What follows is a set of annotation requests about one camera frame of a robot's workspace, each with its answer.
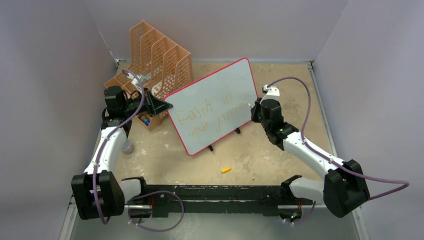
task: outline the wooden table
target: wooden table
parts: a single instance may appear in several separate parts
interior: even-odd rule
[[[122,63],[120,68],[128,67]],[[194,78],[199,79],[227,63],[193,63]],[[306,64],[252,64],[253,77],[259,96],[262,86],[272,81],[295,76],[304,80],[312,95],[311,112],[305,135],[319,147],[330,150],[329,140],[317,95]],[[295,80],[277,84],[284,120],[302,127],[308,108],[304,87]],[[309,167],[291,154],[272,145],[259,123],[248,123],[241,134],[229,134],[195,156],[187,155],[171,120],[167,118],[152,131],[137,120],[133,121],[128,139],[134,152],[120,154],[116,178],[143,176],[147,184],[190,185],[280,185],[293,175],[319,180]],[[231,167],[222,174],[221,170]]]

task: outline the metal frame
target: metal frame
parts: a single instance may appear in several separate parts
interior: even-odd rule
[[[316,92],[319,108],[320,108],[320,111],[321,111],[322,120],[324,122],[324,126],[325,126],[325,129],[326,129],[326,132],[327,132],[330,150],[331,150],[331,153],[334,156],[337,156],[336,148],[335,148],[335,145],[334,145],[334,142],[333,142],[333,137],[332,137],[331,130],[330,130],[330,127],[329,127],[329,123],[328,123],[328,120],[327,120],[327,116],[326,116],[326,113],[325,113],[325,110],[324,110],[324,106],[323,106],[323,103],[322,103],[322,100],[321,100],[320,91],[319,91],[318,86],[317,86],[317,82],[316,82],[316,78],[315,78],[315,74],[314,74],[314,69],[313,69],[313,64],[312,64],[311,61],[309,61],[309,62],[297,62],[296,64],[306,64],[307,67],[308,67],[309,74],[310,74],[310,77],[312,79],[312,84],[313,84],[313,87],[314,87],[315,92]],[[148,209],[150,207],[147,206],[147,205],[131,205],[131,204],[128,204],[128,205],[125,205],[125,208],[126,209],[128,209],[128,208],[129,209],[144,209],[145,210],[145,209]],[[279,205],[277,208],[279,210],[280,209],[288,209],[289,210],[289,209],[295,209],[295,208],[297,208],[297,206],[296,205]],[[317,205],[316,208],[326,208],[326,206],[325,205]],[[72,197],[71,200],[70,200],[69,206],[68,206],[68,210],[67,210],[67,213],[66,213],[66,218],[65,218],[65,221],[64,221],[64,224],[63,224],[63,228],[62,228],[62,231],[60,233],[60,237],[59,237],[60,240],[69,240],[70,239],[77,214],[78,214],[77,206],[75,204],[74,198]],[[357,233],[358,233],[359,238],[361,240],[369,240],[367,229],[365,227],[365,222],[364,222],[364,219],[363,219],[363,216],[362,216],[362,207],[355,209],[352,212],[352,215],[354,217],[354,222],[355,222],[355,225],[356,225],[356,229],[357,229]]]

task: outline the white wall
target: white wall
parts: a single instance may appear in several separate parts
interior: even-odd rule
[[[0,1],[0,238],[58,239],[114,73],[83,0]]]
[[[348,0],[86,0],[115,58],[130,59],[142,20],[194,60],[315,59]]]
[[[424,1],[350,0],[315,74],[338,154],[411,186],[367,202],[372,240],[424,236]],[[396,185],[367,181],[372,195]]]

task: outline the yellow marker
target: yellow marker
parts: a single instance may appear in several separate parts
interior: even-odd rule
[[[221,173],[225,174],[228,173],[231,170],[231,167],[227,167],[221,170]]]

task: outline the purple hose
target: purple hose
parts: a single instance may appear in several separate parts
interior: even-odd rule
[[[155,195],[155,194],[171,194],[171,195],[175,196],[175,197],[176,197],[176,199],[178,199],[179,204],[181,205],[181,216],[179,217],[179,220],[175,223],[175,225],[173,225],[173,226],[171,226],[171,227],[169,227],[169,228],[166,228],[166,229],[153,229],[153,228],[150,228],[150,227],[146,227],[146,226],[143,226],[143,225],[137,224],[137,223],[135,223],[135,222],[131,219],[130,209],[128,209],[128,218],[129,218],[129,222],[130,222],[130,223],[132,223],[132,224],[133,224],[134,226],[136,226],[136,227],[142,228],[142,229],[144,229],[144,230],[148,230],[148,231],[156,232],[156,233],[162,233],[162,232],[166,232],[166,231],[169,231],[169,230],[172,230],[172,229],[176,228],[176,227],[178,226],[178,224],[180,224],[180,223],[181,223],[181,221],[183,220],[183,217],[184,217],[184,205],[183,205],[183,201],[181,200],[181,198],[180,198],[179,196],[177,196],[174,192],[171,192],[171,191],[165,191],[165,190],[161,190],[161,191],[154,191],[154,192],[151,192],[151,193],[148,193],[148,194],[145,194],[145,195],[141,195],[141,196],[133,197],[133,198],[132,198],[132,200],[136,200],[136,199],[143,199],[143,198],[145,198],[145,197],[148,197],[148,196],[151,196],[151,195]]]
[[[270,83],[270,84],[268,85],[268,87],[269,87],[269,86],[272,86],[272,85],[274,85],[274,84],[276,84],[276,83],[278,83],[278,82],[280,82],[280,81],[286,80],[286,79],[294,79],[294,80],[299,81],[299,82],[300,82],[300,83],[301,83],[301,84],[305,87],[306,92],[307,92],[307,98],[308,98],[308,103],[307,103],[307,112],[306,112],[306,117],[305,117],[305,120],[304,120],[304,122],[303,122],[302,129],[301,129],[301,131],[300,131],[300,134],[301,134],[301,137],[302,137],[302,141],[303,141],[303,143],[305,144],[305,146],[306,146],[308,149],[310,149],[312,152],[314,152],[315,154],[319,155],[319,156],[320,156],[320,157],[322,157],[323,159],[327,160],[329,163],[336,165],[336,166],[337,166],[338,168],[340,168],[341,170],[343,170],[343,171],[345,171],[346,173],[351,174],[351,175],[353,175],[353,176],[356,176],[356,177],[359,177],[359,178],[363,178],[363,179],[368,179],[368,180],[375,181],[375,182],[381,182],[381,183],[388,183],[388,184],[402,184],[402,186],[400,186],[400,187],[397,187],[397,188],[394,188],[394,189],[392,189],[392,190],[389,190],[389,191],[386,191],[386,192],[380,193],[380,194],[378,194],[378,195],[372,196],[372,197],[370,197],[370,198],[369,198],[369,200],[378,199],[378,198],[384,197],[384,196],[386,196],[386,195],[389,195],[389,194],[392,194],[392,193],[398,192],[398,191],[400,191],[400,190],[402,190],[402,189],[404,189],[404,188],[406,188],[406,187],[408,187],[408,186],[410,185],[409,181],[406,181],[406,180],[391,180],[391,179],[385,179],[385,178],[379,178],[379,177],[367,176],[367,175],[363,175],[363,174],[360,174],[360,173],[357,173],[357,172],[351,171],[351,170],[349,170],[349,169],[346,169],[346,168],[345,168],[345,167],[343,167],[342,165],[338,164],[337,162],[331,161],[331,160],[330,160],[330,158],[329,158],[328,156],[326,156],[326,155],[324,155],[324,154],[320,153],[319,151],[315,150],[314,148],[312,148],[312,147],[308,144],[308,142],[307,142],[307,141],[305,141],[305,126],[306,126],[306,123],[307,123],[308,118],[309,118],[309,113],[310,113],[310,111],[311,111],[311,92],[309,91],[309,88],[308,88],[308,86],[306,85],[306,83],[305,83],[304,81],[302,81],[301,79],[297,78],[297,77],[294,77],[294,76],[287,76],[287,77],[283,77],[283,78],[280,78],[280,79],[278,79],[278,80],[273,81],[272,83]]]
[[[95,206],[97,207],[97,211],[98,211],[98,216],[101,220],[101,222],[106,225],[109,222],[109,219],[111,219],[111,216],[109,216],[106,220],[105,217],[103,216],[103,212],[102,212],[102,207],[100,207],[100,202],[99,202],[99,194],[97,193],[97,168],[100,162],[100,156],[102,155],[103,149],[106,146],[106,143],[109,141],[109,139],[111,138],[111,136],[120,128],[122,128],[122,126],[124,126],[125,124],[127,124],[129,121],[131,121],[132,118],[134,118],[137,113],[140,111],[140,109],[143,106],[143,102],[145,101],[145,91],[143,88],[143,83],[140,80],[140,78],[131,70],[129,69],[122,69],[123,74],[125,74],[126,76],[128,76],[129,74],[132,74],[134,76],[134,78],[137,79],[138,83],[141,86],[141,101],[140,101],[140,105],[138,105],[137,110],[135,110],[135,112],[127,119],[125,120],[123,123],[119,124],[119,126],[115,127],[115,129],[113,129],[108,135],[107,137],[103,140],[103,142],[100,145],[100,148],[98,149],[98,153],[95,157],[95,165],[94,165],[94,170],[93,170],[93,178],[92,178],[92,182],[93,182],[93,193],[94,193],[94,201],[95,201]]]

